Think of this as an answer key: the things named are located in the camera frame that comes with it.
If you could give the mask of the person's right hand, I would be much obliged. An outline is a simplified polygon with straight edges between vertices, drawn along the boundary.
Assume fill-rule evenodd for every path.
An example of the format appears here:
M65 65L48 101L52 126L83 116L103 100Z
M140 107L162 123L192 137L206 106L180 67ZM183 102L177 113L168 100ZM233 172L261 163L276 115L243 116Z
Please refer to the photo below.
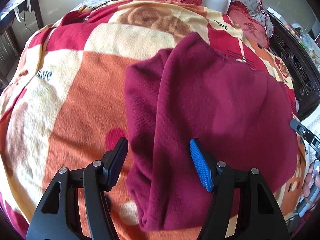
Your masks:
M315 185L318 188L320 188L319 174L317 174L316 176L312 175L313 166L314 166L314 162L312 162L309 166L308 173L304 179L304 183L303 183L303 186L300 191L300 197L308 197L310 194L310 189L311 189L312 185Z

